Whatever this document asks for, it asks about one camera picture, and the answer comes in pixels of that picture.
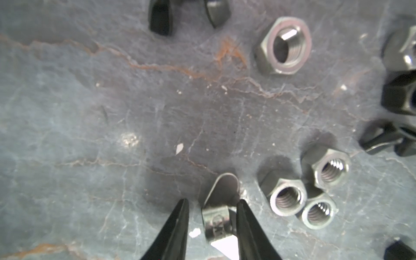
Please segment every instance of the nut hole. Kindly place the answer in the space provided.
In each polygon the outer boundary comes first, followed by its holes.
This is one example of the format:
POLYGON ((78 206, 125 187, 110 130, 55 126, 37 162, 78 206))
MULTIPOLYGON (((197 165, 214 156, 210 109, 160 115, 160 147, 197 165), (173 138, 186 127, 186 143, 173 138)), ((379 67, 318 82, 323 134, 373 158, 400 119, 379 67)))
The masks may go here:
POLYGON ((299 62, 305 48, 305 36, 302 31, 293 27, 281 30, 273 42, 276 59, 285 65, 299 62))
POLYGON ((323 225, 331 219, 332 208, 325 202, 315 204, 308 212, 308 221, 313 225, 323 225))
POLYGON ((347 171, 345 162, 341 159, 333 159, 327 162, 322 169, 321 179, 326 183, 338 180, 347 171))
POLYGON ((400 127, 400 129, 403 130, 403 131, 405 131, 406 133, 408 133, 408 134, 416 137, 416 132, 415 131, 410 130, 409 128, 406 128, 406 127, 400 127))
POLYGON ((295 187, 287 187, 276 197, 276 207, 281 210, 292 210, 302 202, 302 193, 295 187))

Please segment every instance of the gray slate surface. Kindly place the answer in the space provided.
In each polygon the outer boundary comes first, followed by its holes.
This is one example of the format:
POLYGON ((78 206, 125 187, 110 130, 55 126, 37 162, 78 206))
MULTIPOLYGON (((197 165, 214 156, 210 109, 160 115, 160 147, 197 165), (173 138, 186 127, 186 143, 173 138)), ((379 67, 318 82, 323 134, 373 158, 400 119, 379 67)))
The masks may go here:
MULTIPOLYGON (((184 1, 169 38, 148 31, 147 5, 0 2, 0 256, 139 259, 180 198, 202 229, 199 201, 225 171, 284 259, 380 259, 395 237, 416 248, 415 158, 357 144, 375 119, 416 124, 379 105, 383 43, 415 22, 415 1, 232 0, 217 30, 184 1), (252 47, 282 15, 307 22, 313 51, 295 76, 265 77, 252 47), (267 169, 300 174, 313 141, 353 162, 319 231, 272 214, 257 184, 267 169)), ((220 256, 188 238, 187 259, 220 256)))

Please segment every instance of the nut thread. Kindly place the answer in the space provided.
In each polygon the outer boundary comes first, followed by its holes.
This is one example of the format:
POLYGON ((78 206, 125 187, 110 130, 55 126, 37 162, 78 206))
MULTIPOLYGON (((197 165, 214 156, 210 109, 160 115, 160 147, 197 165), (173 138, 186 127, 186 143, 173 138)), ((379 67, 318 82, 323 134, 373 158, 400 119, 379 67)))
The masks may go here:
POLYGON ((302 48, 305 45, 305 39, 301 31, 294 28, 287 28, 281 30, 278 34, 288 46, 287 58, 284 64, 295 62, 299 59, 302 53, 302 48))
POLYGON ((314 205, 308 212, 308 220, 314 225, 324 224, 331 218, 332 208, 325 202, 314 205))
POLYGON ((301 194, 297 188, 283 189, 276 197, 276 206, 281 209, 292 209, 301 203, 301 194))
POLYGON ((336 181, 346 171, 345 162, 341 159, 333 159, 325 164, 321 178, 325 182, 336 181))

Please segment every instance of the hex nut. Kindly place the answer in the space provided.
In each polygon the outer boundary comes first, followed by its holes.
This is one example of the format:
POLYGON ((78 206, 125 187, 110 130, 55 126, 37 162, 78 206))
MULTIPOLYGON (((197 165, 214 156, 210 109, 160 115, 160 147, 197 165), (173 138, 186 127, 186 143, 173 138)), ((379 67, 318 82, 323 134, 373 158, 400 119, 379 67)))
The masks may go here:
POLYGON ((273 212, 279 216, 295 215, 305 206, 307 195, 301 180, 281 178, 277 171, 272 171, 267 174, 260 188, 273 212))
POLYGON ((416 116, 416 72, 402 74, 384 86, 381 105, 396 114, 416 116))
POLYGON ((307 187, 305 207, 296 214, 297 218, 310 229, 321 229, 328 226, 338 213, 333 199, 316 187, 307 187))
POLYGON ((311 48, 306 23, 295 17, 280 17, 264 31, 254 54, 261 73, 289 75, 305 64, 311 48))
POLYGON ((383 62, 391 71, 416 69, 416 25, 391 35, 384 49, 383 62))
POLYGON ((351 159, 345 152, 315 144, 303 155, 301 164, 305 174, 313 174, 315 187, 329 190, 345 183, 351 159))

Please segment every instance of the silver hex nut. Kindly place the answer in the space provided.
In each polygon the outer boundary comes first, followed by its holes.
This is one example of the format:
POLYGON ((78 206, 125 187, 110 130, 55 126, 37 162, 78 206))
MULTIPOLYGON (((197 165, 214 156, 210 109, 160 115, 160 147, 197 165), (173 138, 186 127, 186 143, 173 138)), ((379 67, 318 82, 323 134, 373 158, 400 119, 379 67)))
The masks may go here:
POLYGON ((305 174, 313 174, 315 187, 329 190, 345 183, 351 159, 345 152, 315 144, 303 155, 301 165, 305 174))
POLYGON ((280 177, 277 171, 267 174, 260 185, 274 213, 279 216, 292 216, 306 203, 306 189, 301 180, 280 177))
POLYGON ((311 49, 306 23, 295 17, 280 17, 263 32, 254 54, 263 74, 295 74, 305 64, 311 49))
POLYGON ((328 194, 316 187, 307 187, 307 194, 305 207, 296 214, 297 218, 307 228, 325 228, 338 213, 337 205, 328 194))
POLYGON ((383 63, 391 71, 416 69, 416 25, 391 35, 384 48, 383 63))

